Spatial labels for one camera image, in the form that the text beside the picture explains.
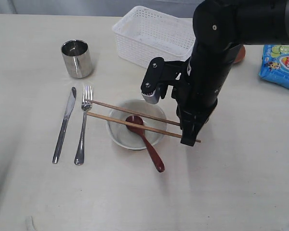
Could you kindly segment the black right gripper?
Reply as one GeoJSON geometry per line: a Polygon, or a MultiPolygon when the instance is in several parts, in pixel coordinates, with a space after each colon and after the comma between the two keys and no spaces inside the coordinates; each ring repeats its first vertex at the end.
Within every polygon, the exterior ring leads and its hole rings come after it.
{"type": "Polygon", "coordinates": [[[179,118],[179,127],[182,130],[181,144],[194,146],[197,142],[197,135],[202,127],[208,122],[211,114],[214,112],[218,101],[215,101],[209,108],[200,110],[184,109],[177,105],[176,115],[179,118]],[[205,121],[196,121],[197,119],[206,119],[205,121]]]}

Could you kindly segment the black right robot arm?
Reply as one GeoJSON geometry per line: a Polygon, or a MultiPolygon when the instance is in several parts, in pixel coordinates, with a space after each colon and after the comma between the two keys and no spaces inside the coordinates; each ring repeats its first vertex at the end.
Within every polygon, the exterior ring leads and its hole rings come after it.
{"type": "Polygon", "coordinates": [[[182,130],[193,146],[244,45],[289,45],[289,0],[206,0],[193,15],[196,41],[172,90],[182,130]]]}

